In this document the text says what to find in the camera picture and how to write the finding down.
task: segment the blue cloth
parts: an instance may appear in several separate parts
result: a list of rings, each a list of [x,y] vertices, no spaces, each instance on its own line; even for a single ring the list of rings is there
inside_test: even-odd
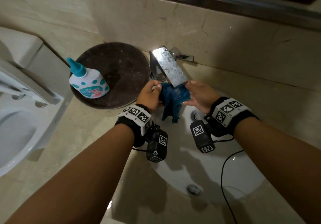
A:
[[[159,100],[165,106],[162,121],[168,116],[172,116],[172,123],[176,124],[179,121],[179,111],[182,108],[181,103],[190,99],[189,91],[184,85],[174,89],[171,84],[162,83],[162,91],[159,94]]]

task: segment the person's right arm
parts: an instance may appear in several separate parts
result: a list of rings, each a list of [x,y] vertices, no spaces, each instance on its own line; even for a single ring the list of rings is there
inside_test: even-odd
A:
[[[196,106],[209,113],[220,96],[209,85],[189,81]],[[321,150],[274,129],[254,117],[240,121],[234,137],[267,180],[307,223],[320,223]]]

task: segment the bottle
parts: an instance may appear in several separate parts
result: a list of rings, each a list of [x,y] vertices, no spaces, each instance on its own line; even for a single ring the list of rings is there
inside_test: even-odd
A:
[[[84,97],[94,99],[109,92],[109,86],[98,70],[85,68],[69,57],[67,62],[70,65],[70,71],[73,73],[69,78],[69,83]]]

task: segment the teal bottle cap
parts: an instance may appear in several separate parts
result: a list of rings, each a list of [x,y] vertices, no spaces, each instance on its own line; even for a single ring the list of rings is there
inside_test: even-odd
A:
[[[68,57],[67,62],[70,65],[70,71],[76,76],[76,77],[83,77],[87,73],[87,69],[80,63],[74,61],[70,57]]]

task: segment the hand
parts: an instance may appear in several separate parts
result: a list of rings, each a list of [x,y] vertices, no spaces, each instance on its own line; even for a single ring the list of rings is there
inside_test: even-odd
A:
[[[184,101],[182,105],[195,106],[203,113],[210,113],[211,106],[221,96],[208,84],[190,80],[187,82],[185,87],[189,90],[191,99]]]
[[[145,87],[140,92],[136,104],[142,104],[146,106],[150,113],[152,114],[155,109],[161,104],[158,100],[159,94],[162,90],[162,85],[160,81],[151,80],[145,85]]]

